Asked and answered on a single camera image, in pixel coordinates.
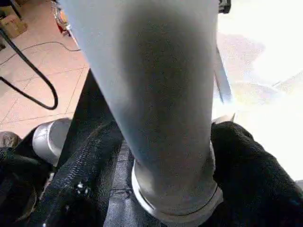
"tiled floor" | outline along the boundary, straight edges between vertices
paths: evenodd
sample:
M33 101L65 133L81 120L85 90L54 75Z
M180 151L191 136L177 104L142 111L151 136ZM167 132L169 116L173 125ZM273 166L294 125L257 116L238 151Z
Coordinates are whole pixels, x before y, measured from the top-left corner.
M28 30L13 40L20 49L49 41L64 43L70 49L78 48L71 37L59 33L50 1L30 0L22 6L21 14ZM7 45L0 51L0 63L12 54L14 51ZM34 47L24 54L53 83L59 105L54 111L43 109L0 83L0 131L13 131L20 137L43 122L72 117L89 70L81 52L69 52L57 44ZM0 74L43 103L53 104L48 86L18 56L1 65Z

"black cloth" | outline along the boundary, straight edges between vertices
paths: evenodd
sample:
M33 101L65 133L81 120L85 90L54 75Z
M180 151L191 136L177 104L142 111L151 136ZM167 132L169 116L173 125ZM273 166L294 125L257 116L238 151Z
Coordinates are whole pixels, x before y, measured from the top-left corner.
M224 202L202 226L300 226L302 191L232 122L214 124L214 179ZM89 71L59 170L28 226L163 226L138 204L132 156Z
M302 190L248 131L213 124L211 140L224 202L209 226L303 226Z

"black fabric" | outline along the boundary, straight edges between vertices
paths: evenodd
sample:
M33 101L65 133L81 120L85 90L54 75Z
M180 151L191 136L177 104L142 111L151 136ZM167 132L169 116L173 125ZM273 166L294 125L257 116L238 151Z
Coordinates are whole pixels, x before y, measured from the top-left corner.
M213 124L211 139L224 199L218 209L225 210L217 226L303 226L302 190L249 132L232 122Z
M60 168L100 124L113 119L89 70L57 167Z
M131 184L133 164L134 157L124 141L116 165L104 226L165 226L137 202Z

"beige floor tile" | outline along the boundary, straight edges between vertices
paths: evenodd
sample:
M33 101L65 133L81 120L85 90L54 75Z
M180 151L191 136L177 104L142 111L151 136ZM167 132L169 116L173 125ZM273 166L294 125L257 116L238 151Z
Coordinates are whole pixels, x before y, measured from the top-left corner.
M32 53L25 53L25 56L39 68L47 51L39 51ZM32 78L35 72L19 57L14 56L8 62L0 66L0 75L10 82L25 80Z
M70 52L60 46L54 46L48 52L40 66L45 75L58 72L82 69L86 66L86 60L81 52Z
M81 92L82 92L82 89L83 89L88 71L89 71L88 68L83 69L83 71L81 73L81 76L80 76L80 79L78 81L78 84L76 86L76 89L74 91L74 94L72 95L69 107L67 109L67 113L74 112L76 110L76 107L77 107L77 104L78 104L78 101L79 101L79 98L80 98L80 95L81 95Z
M73 70L53 74L48 77L59 97L57 109L53 111L44 109L27 98L22 97L14 104L11 111L3 120L3 123L66 113L81 71ZM33 78L24 91L47 105L53 105L53 95L48 86L40 78Z
M50 122L65 117L72 118L73 113L58 114L54 116L40 117L40 118L34 118L25 121L0 124L0 131L12 131L16 133L18 136L20 136L21 138L23 138L36 126L45 122Z
M29 80L23 80L15 82L14 85L20 90L23 90L28 83ZM8 114L16 100L20 97L21 95L19 93L0 81L0 123Z

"silver metal cylinder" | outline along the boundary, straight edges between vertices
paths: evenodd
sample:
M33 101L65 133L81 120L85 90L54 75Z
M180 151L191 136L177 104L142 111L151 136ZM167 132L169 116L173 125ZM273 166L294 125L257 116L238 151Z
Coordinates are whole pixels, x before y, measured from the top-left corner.
M210 150L218 1L62 0L153 209L183 216L216 192Z

